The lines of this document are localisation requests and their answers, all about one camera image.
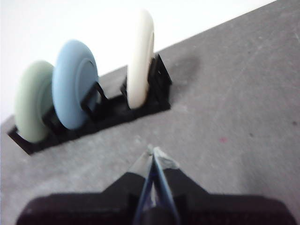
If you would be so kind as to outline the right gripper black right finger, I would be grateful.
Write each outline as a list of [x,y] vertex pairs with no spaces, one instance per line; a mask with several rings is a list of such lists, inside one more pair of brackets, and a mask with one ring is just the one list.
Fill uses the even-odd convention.
[[165,187],[167,200],[183,225],[294,225],[286,205],[261,195],[210,193],[180,168],[159,147],[153,158]]

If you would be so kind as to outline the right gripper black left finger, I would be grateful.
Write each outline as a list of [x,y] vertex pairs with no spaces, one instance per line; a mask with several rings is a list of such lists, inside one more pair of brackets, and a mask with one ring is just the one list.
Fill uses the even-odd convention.
[[118,225],[131,224],[153,159],[144,152],[115,182],[102,192],[53,193],[30,200],[18,225]]

